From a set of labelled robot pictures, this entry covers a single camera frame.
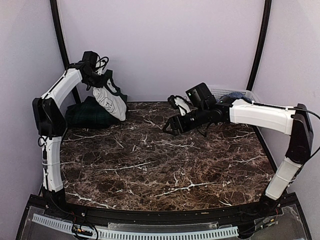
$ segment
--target white cloth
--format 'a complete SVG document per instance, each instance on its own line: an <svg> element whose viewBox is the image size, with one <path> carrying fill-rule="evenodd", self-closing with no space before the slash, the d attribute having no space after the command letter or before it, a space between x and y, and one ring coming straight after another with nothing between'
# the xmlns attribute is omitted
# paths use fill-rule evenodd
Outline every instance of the white cloth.
<svg viewBox="0 0 320 240"><path fill-rule="evenodd" d="M116 89L112 86L110 79L106 83L113 93L116 93ZM106 87L93 88L93 95L96 101L104 107L112 116L120 121L126 120L127 106L120 96L113 95Z"/></svg>

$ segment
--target black pole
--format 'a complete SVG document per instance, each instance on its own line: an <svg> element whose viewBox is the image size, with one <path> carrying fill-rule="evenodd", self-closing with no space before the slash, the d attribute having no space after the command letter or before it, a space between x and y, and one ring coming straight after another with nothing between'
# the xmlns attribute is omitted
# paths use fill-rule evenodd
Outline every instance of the black pole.
<svg viewBox="0 0 320 240"><path fill-rule="evenodd" d="M68 54L67 54L64 35L62 33L57 0L50 0L50 5L51 5L51 13L52 13L52 18L53 18L55 34L56 34L56 38L58 41L63 66L65 69L67 69L70 62L69 62L69 58L68 58ZM80 96L79 96L79 93L78 93L76 86L72 89L72 95L73 95L75 103L80 104L81 99L80 99Z"/></svg>
<svg viewBox="0 0 320 240"><path fill-rule="evenodd" d="M254 87L254 83L256 80L262 52L263 52L264 45L265 45L269 17L270 17L270 11L271 11L271 2L272 2L272 0L265 0L265 2L264 2L264 10L263 10L263 17L262 17L258 45L256 47L256 52L255 52L255 56L254 56L254 60L253 60L253 65L252 65L248 85L246 86L246 89L249 91L252 91L252 89Z"/></svg>

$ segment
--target marble tabletop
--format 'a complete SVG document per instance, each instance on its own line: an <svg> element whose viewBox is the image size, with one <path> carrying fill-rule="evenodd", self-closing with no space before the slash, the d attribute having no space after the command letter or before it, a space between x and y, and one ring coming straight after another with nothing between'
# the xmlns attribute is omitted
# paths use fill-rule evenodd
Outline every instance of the marble tabletop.
<svg viewBox="0 0 320 240"><path fill-rule="evenodd" d="M274 172L250 126L220 123L207 137L172 136L162 127L179 112L167 102L128 107L128 119L108 129L69 129L60 150L69 203L181 211L259 200Z"/></svg>

